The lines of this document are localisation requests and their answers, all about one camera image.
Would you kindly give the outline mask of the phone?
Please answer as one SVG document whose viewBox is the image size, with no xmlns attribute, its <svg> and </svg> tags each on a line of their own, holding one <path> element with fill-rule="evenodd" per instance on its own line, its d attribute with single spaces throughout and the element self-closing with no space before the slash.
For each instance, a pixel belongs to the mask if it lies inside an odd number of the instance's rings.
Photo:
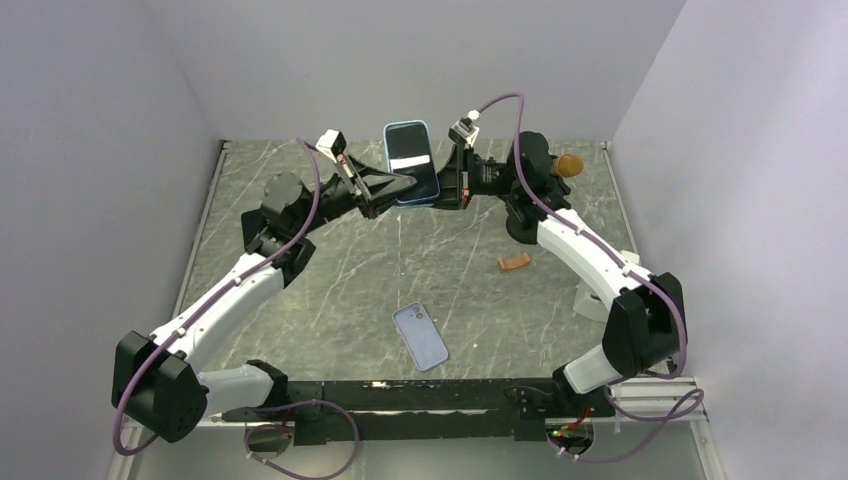
<svg viewBox="0 0 848 480">
<path fill-rule="evenodd" d="M 401 307 L 392 314 L 392 320 L 417 370 L 429 371 L 449 359 L 449 351 L 423 304 Z"/>
<path fill-rule="evenodd" d="M 432 204 L 440 195 L 441 188 L 427 124 L 422 120 L 388 123 L 383 128 L 383 142 L 389 171 L 415 180 L 413 187 L 400 194 L 396 205 Z"/>
</svg>

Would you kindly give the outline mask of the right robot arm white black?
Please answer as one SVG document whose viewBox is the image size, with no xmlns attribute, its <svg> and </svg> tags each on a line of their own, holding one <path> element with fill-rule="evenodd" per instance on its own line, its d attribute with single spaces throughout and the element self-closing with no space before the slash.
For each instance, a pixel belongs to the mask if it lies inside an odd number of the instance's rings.
<svg viewBox="0 0 848 480">
<path fill-rule="evenodd" d="M 580 157 L 550 153 L 538 132 L 520 133 L 503 162 L 477 154 L 469 134 L 449 138 L 453 146 L 438 174 L 442 192 L 435 208 L 461 210 L 475 195 L 502 200 L 509 235 L 563 261 L 607 311 L 600 343 L 554 373 L 558 383 L 551 399 L 560 413 L 576 415 L 589 404 L 591 392 L 684 354 L 687 333 L 679 280 L 670 273 L 655 275 L 627 259 L 569 204 L 565 181 L 582 171 Z"/>
</svg>

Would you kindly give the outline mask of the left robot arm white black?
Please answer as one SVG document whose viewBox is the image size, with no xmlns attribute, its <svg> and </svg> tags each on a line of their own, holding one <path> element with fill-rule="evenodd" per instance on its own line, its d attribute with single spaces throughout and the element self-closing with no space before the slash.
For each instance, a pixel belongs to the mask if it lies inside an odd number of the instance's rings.
<svg viewBox="0 0 848 480">
<path fill-rule="evenodd" d="M 309 189 L 295 174 L 271 177 L 259 209 L 242 216 L 245 251 L 231 270 L 183 313 L 148 335 L 131 331 L 116 347 L 112 404 L 118 442 L 130 417 L 169 443 L 201 419 L 237 409 L 279 417 L 291 401 L 288 377 L 261 360 L 213 372 L 204 366 L 228 335 L 266 300 L 290 286 L 315 246 L 306 235 L 357 210 L 376 218 L 411 189 L 414 178 L 339 154 L 336 174 Z"/>
</svg>

